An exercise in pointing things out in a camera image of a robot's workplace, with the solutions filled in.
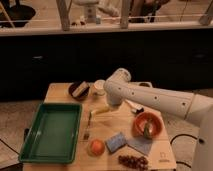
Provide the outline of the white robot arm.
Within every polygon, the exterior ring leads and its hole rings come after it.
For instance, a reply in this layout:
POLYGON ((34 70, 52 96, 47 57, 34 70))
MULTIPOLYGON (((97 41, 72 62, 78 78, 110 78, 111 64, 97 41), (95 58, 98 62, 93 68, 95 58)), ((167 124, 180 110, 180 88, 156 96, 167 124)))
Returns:
POLYGON ((192 171, 213 171, 213 98, 174 90, 139 86, 131 74, 118 68, 104 83, 107 103, 120 106, 124 99, 174 114, 199 128, 192 171))

